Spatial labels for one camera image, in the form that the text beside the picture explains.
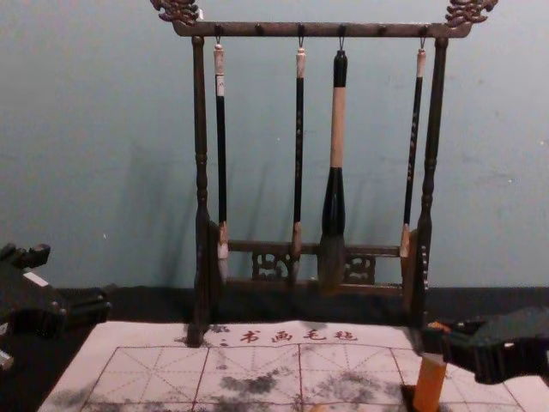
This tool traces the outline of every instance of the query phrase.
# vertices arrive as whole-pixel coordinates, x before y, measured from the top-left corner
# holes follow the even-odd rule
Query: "carved dragon head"
[[[446,15],[449,27],[458,27],[461,24],[474,24],[485,21],[488,17],[482,15],[482,12],[492,11],[498,4],[498,0],[450,0],[451,6],[448,6]]]
[[[151,4],[157,11],[164,9],[159,14],[163,21],[180,21],[185,26],[194,26],[198,18],[195,0],[151,0]]]

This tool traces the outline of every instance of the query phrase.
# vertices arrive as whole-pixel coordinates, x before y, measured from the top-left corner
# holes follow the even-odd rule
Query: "brush rack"
[[[415,330],[425,326],[425,294],[428,288],[431,248],[431,206],[437,166],[438,140],[443,104],[446,51],[450,39],[467,37],[473,25],[487,19],[498,0],[449,0],[446,22],[436,23],[350,23],[350,22],[269,22],[269,21],[201,21],[195,0],[151,0],[160,11],[160,19],[170,22],[175,33],[190,38],[193,50],[194,118],[196,151],[196,277],[195,312],[189,325],[186,344],[200,347],[212,320],[213,310],[224,288],[317,290],[316,281],[288,281],[290,242],[267,242],[229,239],[229,251],[252,256],[251,279],[232,279],[223,283],[217,262],[218,225],[208,212],[208,160],[206,131],[206,96],[204,86],[203,45],[205,37],[322,37],[334,38],[431,38],[435,44],[431,101],[425,144],[425,176],[421,212],[417,227],[410,232],[409,253],[401,256],[399,245],[347,245],[346,275],[340,286],[342,294],[399,296],[407,314],[407,325]],[[318,244],[303,244],[302,254],[316,255]],[[401,260],[401,283],[375,283],[377,258]]]

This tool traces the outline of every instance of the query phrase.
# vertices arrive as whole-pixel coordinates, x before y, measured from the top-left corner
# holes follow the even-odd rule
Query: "ink stain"
[[[402,387],[400,384],[397,384],[395,382],[387,382],[385,383],[385,387],[383,388],[383,392],[385,395],[392,397],[392,398],[402,398]]]
[[[330,376],[313,391],[323,397],[335,397],[350,403],[369,403],[376,391],[382,389],[379,381],[366,373],[347,372]]]
[[[438,405],[438,412],[454,412],[449,405]]]
[[[87,405],[86,411],[89,412],[123,412],[124,404],[123,403],[102,403],[101,405],[89,403]]]
[[[313,352],[315,350],[315,345],[301,345],[301,356],[304,354],[308,354],[309,352]],[[297,358],[299,356],[299,352],[296,352],[292,355],[293,358]]]
[[[209,329],[213,332],[213,333],[222,333],[222,332],[230,332],[229,328],[227,328],[225,325],[223,324],[212,324]]]
[[[268,403],[249,403],[242,397],[215,397],[212,412],[269,412]]]
[[[82,405],[86,402],[87,396],[93,388],[93,384],[88,385],[79,391],[65,390],[60,391],[51,397],[51,401],[55,406],[61,409],[71,409],[75,406]]]
[[[221,387],[241,394],[269,393],[276,386],[276,379],[273,377],[278,374],[278,369],[275,369],[274,371],[255,379],[235,379],[230,376],[225,376],[221,379]]]
[[[146,403],[142,412],[190,412],[192,407],[177,407],[168,408],[165,403],[155,402],[155,403]]]

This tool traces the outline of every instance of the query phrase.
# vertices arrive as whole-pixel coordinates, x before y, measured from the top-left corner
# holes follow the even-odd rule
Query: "white label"
[[[225,96],[225,76],[215,77],[215,93],[218,96]]]
[[[27,272],[23,276],[25,276],[29,281],[36,283],[41,288],[43,288],[44,286],[48,286],[48,282],[46,282],[44,279],[34,274],[33,272]]]

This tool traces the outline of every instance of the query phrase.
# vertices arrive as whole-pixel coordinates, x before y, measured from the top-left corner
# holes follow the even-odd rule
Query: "light blue wall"
[[[206,19],[441,21],[446,2],[202,0]],[[502,0],[450,42],[435,179],[433,286],[547,286],[546,2]],[[236,239],[289,240],[295,39],[223,39],[228,215]],[[347,243],[398,244],[416,40],[347,39]],[[320,238],[337,39],[306,39],[305,241]],[[419,128],[419,215],[433,43]],[[213,41],[205,46],[217,218]],[[195,163],[189,39],[148,0],[0,3],[0,241],[52,245],[56,286],[190,286]],[[249,268],[231,257],[234,275]],[[312,276],[307,260],[302,276]],[[398,282],[397,261],[377,279]]]

